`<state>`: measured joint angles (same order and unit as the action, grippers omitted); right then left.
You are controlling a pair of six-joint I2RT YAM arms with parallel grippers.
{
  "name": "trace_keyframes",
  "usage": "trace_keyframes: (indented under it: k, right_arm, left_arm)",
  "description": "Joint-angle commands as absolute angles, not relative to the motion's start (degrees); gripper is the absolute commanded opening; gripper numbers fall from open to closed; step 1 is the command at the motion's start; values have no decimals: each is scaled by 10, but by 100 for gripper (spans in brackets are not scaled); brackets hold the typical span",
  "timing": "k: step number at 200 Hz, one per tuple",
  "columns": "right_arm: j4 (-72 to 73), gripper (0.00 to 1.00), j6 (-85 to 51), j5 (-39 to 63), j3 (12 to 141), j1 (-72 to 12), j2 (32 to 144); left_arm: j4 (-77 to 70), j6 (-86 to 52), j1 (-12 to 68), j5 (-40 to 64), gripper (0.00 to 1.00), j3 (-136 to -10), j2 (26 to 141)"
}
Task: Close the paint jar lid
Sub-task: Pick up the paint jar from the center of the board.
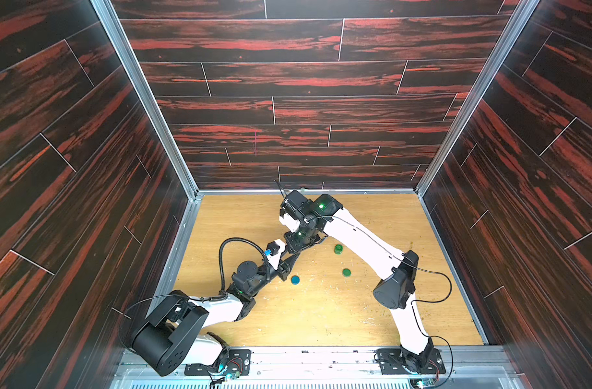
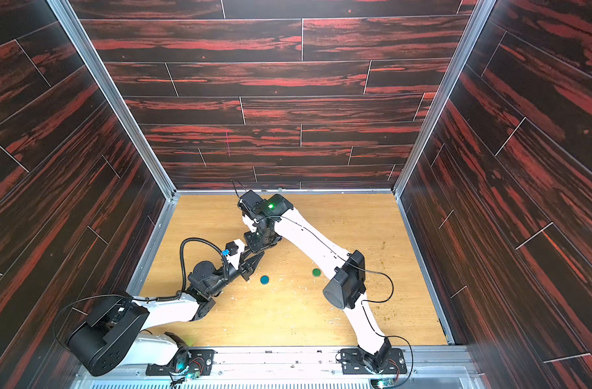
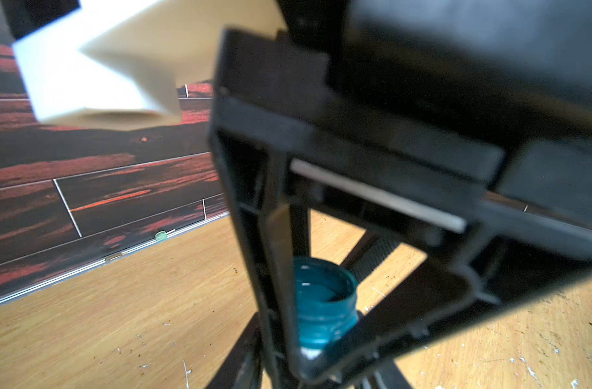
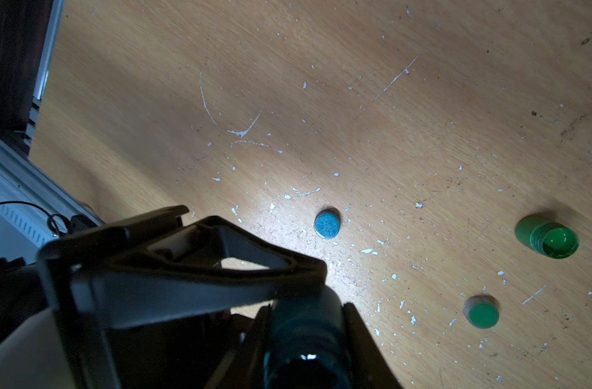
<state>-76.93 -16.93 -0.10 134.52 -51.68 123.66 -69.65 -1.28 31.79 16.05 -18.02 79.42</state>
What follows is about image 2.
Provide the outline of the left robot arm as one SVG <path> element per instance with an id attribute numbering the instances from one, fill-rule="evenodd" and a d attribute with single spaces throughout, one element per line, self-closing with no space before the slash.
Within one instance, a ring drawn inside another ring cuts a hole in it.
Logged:
<path id="1" fill-rule="evenodd" d="M 173 332 L 152 335 L 148 330 L 203 319 L 222 290 L 239 277 L 248 280 L 263 256 L 244 249 L 220 268 L 209 261 L 199 263 L 188 275 L 185 290 L 171 297 L 105 295 L 67 338 L 65 346 L 95 377 L 128 365 L 145 365 L 147 374 L 153 376 L 190 378 L 208 374 L 207 356 Z"/>

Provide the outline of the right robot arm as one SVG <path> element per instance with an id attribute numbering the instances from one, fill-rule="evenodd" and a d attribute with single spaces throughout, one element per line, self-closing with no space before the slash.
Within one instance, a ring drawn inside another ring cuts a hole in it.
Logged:
<path id="1" fill-rule="evenodd" d="M 266 251 L 284 238 L 317 265 L 328 278 L 323 295 L 345 313 L 354 329 L 360 364 L 373 374 L 382 372 L 392 345 L 370 308 L 364 255 L 360 251 L 350 253 L 330 241 L 280 194 L 263 199 L 254 191 L 247 191 L 239 197 L 238 207 L 250 230 L 244 238 L 252 252 Z"/>

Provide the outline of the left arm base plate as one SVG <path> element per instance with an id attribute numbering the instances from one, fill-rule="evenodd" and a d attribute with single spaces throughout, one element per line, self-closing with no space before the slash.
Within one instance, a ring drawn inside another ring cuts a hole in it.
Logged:
<path id="1" fill-rule="evenodd" d="M 214 349 L 189 348 L 180 350 L 164 366 L 148 365 L 145 374 L 173 379 L 198 379 L 201 376 L 209 376 L 213 368 L 215 354 Z"/>

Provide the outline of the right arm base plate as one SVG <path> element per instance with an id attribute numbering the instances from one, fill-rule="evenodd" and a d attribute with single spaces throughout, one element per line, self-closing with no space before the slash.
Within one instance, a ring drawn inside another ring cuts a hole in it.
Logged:
<path id="1" fill-rule="evenodd" d="M 404 353 L 391 348 L 383 357 L 372 356 L 361 348 L 342 348 L 336 354 L 336 362 L 343 374 L 394 374 L 408 373 Z"/>

